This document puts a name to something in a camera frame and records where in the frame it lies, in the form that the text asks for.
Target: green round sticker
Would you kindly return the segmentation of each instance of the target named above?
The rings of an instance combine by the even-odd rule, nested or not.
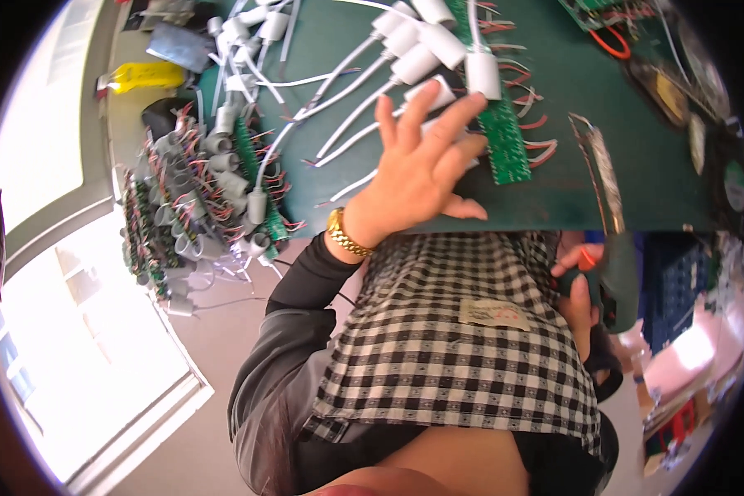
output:
[[[744,212],[744,170],[735,160],[724,169],[724,193],[736,212]]]

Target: black and white checkered fabric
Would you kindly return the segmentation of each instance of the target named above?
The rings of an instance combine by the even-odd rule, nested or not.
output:
[[[549,289],[555,250],[546,233],[382,244],[303,434],[338,442],[350,422],[557,432],[598,455],[593,382]],[[530,329],[461,323],[464,299],[513,303]]]

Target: gold bracelet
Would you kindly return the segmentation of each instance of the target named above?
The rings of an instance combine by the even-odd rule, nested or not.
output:
[[[360,244],[356,243],[347,234],[344,233],[342,226],[342,220],[344,217],[344,207],[340,206],[331,212],[331,215],[327,218],[327,226],[325,230],[331,239],[338,243],[342,248],[348,252],[358,256],[369,256],[374,252],[372,248],[364,248]]]

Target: apron label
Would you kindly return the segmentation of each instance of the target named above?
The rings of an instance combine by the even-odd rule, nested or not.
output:
[[[531,330],[529,321],[517,305],[501,300],[472,300],[460,302],[460,323],[481,324],[486,327],[508,325],[524,331]]]

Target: workbench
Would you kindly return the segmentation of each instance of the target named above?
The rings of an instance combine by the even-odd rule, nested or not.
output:
[[[232,3],[224,0],[219,12],[226,15]],[[514,21],[517,26],[506,32],[506,42],[527,47],[526,51],[509,51],[500,56],[509,56],[529,66],[532,77],[527,85],[534,86],[545,98],[535,102],[521,121],[536,122],[543,114],[548,121],[540,128],[525,130],[524,138],[530,141],[556,138],[557,152],[532,170],[531,181],[523,183],[496,186],[489,168],[480,166],[469,171],[455,192],[482,204],[488,211],[488,221],[441,215],[415,231],[600,229],[601,216],[594,189],[568,122],[569,111],[587,117],[603,133],[629,229],[681,230],[685,224],[697,231],[711,229],[707,195],[689,157],[687,133],[671,129],[659,120],[626,82],[620,63],[605,53],[589,34],[583,33],[557,0],[498,0],[496,4],[501,19]],[[282,78],[278,78],[280,42],[271,47],[264,73],[273,81],[293,81],[331,71],[367,37],[370,22],[380,13],[361,5],[303,0]],[[499,33],[493,36],[501,39]],[[655,51],[666,49],[665,43],[663,32],[656,30],[654,36],[643,36],[640,46]],[[352,66],[367,67],[381,50],[382,45],[375,45]],[[315,205],[326,202],[377,166],[382,152],[377,134],[367,136],[324,167],[313,168],[301,160],[313,160],[336,126],[389,76],[387,67],[381,69],[349,97],[310,118],[286,138],[281,165],[292,190],[285,196],[284,212],[292,222],[305,220],[308,224],[296,236],[313,236],[321,231],[331,209],[344,205],[353,193],[334,204],[319,208]],[[202,74],[200,85],[207,109],[211,108],[216,77],[216,67]],[[339,92],[353,77],[352,74],[340,77],[324,98]],[[281,88],[281,94],[290,111],[296,112],[317,86],[312,83]],[[390,94],[395,105],[402,101],[404,89],[400,86]],[[517,92],[517,96],[522,94],[525,91]],[[280,117],[281,107],[265,89],[260,92],[259,106],[263,129],[280,129],[286,124]],[[373,113],[374,109],[367,109],[339,144],[370,124]]]

